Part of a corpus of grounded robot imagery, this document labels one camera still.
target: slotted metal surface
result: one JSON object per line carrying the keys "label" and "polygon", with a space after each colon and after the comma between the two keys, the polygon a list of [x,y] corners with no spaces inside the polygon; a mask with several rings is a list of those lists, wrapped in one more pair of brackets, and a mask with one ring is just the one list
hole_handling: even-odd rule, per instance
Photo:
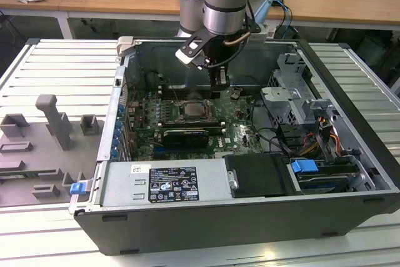
{"label": "slotted metal surface", "polygon": [[46,40],[26,54],[2,84],[0,118],[22,113],[28,122],[46,121],[35,107],[40,94],[55,94],[69,120],[83,114],[105,119],[114,82],[116,41]]}
{"label": "slotted metal surface", "polygon": [[[400,100],[351,50],[337,44],[311,44],[311,47],[400,162]],[[312,78],[312,82],[321,96],[327,97],[318,80]]]}
{"label": "slotted metal surface", "polygon": [[[62,41],[45,40],[39,43],[35,49],[68,48],[69,49],[105,49],[115,47],[115,41]],[[320,55],[330,52],[344,52],[338,45],[313,44],[315,51]],[[33,69],[52,71],[56,69],[88,70],[94,73],[97,70],[115,69],[118,64],[114,61],[103,63],[27,63],[20,62],[16,70]],[[342,88],[355,102],[363,102],[362,95],[375,95],[375,102],[388,101],[385,99],[385,91],[380,85],[375,84],[373,78],[363,71],[354,61],[352,63],[327,64],[329,70],[362,71],[365,77],[344,78],[336,74]],[[103,106],[94,105],[93,102],[101,102],[103,96],[108,96],[111,90],[112,78],[13,78],[5,84],[0,81],[3,88],[0,91],[0,99],[7,97],[21,97],[21,101],[30,104],[31,98],[41,93],[49,94],[54,91],[58,95],[59,110],[72,114],[83,114],[83,108],[90,113],[101,113]],[[316,85],[320,93],[322,87]],[[79,105],[85,103],[88,97],[92,98],[91,105]],[[27,119],[41,119],[36,108],[32,105],[21,106],[14,104],[2,106],[0,109],[22,110],[30,112]],[[363,109],[364,117],[378,134],[388,134],[392,129],[400,126],[400,112],[397,108],[376,109],[371,105]],[[389,150],[395,155],[400,151],[400,143],[387,144]],[[24,211],[17,208],[0,209],[0,266],[2,267],[31,267],[31,266],[73,266],[96,265],[108,267],[200,267],[200,266],[241,266],[241,267],[358,267],[358,266],[400,266],[400,211],[394,214],[375,216],[366,221],[346,236],[323,239],[305,239],[297,241],[282,241],[277,243],[263,243],[240,245],[209,249],[192,249],[187,251],[171,251],[164,253],[137,254],[109,257],[102,255],[96,245],[86,233],[79,227],[73,217],[68,213],[67,204],[54,204],[51,209],[36,211]],[[190,239],[190,221],[183,220],[182,228],[177,229],[175,239]]]}

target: blue tab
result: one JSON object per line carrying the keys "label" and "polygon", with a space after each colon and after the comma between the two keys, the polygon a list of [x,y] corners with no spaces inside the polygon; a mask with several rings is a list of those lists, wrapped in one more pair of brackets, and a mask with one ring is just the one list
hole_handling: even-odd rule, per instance
{"label": "blue tab", "polygon": [[313,159],[297,159],[291,165],[295,173],[319,171],[318,166]]}
{"label": "blue tab", "polygon": [[71,195],[78,194],[78,195],[84,195],[86,194],[86,186],[87,183],[73,183],[71,185],[71,189],[69,189],[69,192]]}

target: colorful wires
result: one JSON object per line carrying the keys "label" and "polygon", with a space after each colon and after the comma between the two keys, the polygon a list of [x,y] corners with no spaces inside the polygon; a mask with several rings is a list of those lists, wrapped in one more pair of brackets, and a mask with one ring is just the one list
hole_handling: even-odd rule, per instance
{"label": "colorful wires", "polygon": [[340,139],[333,132],[331,132],[330,137],[335,141],[335,150],[336,154],[340,156]]}
{"label": "colorful wires", "polygon": [[305,149],[303,152],[300,153],[301,156],[304,156],[305,154],[309,154],[311,151],[314,151],[319,148],[318,142],[315,142],[313,145]]}

